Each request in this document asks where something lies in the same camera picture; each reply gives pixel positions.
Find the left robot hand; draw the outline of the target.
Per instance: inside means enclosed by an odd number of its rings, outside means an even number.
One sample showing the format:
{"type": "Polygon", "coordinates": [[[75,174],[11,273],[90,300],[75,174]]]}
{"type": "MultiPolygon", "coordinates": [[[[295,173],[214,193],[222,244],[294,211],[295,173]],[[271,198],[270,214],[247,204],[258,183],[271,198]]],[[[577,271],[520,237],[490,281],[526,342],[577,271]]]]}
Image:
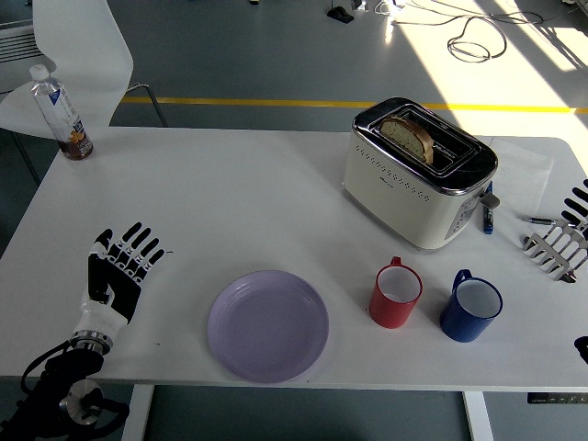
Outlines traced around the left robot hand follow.
{"type": "Polygon", "coordinates": [[[87,258],[82,316],[74,335],[115,340],[136,311],[144,279],[164,255],[159,239],[140,222],[119,237],[110,229],[100,233],[87,258]]]}

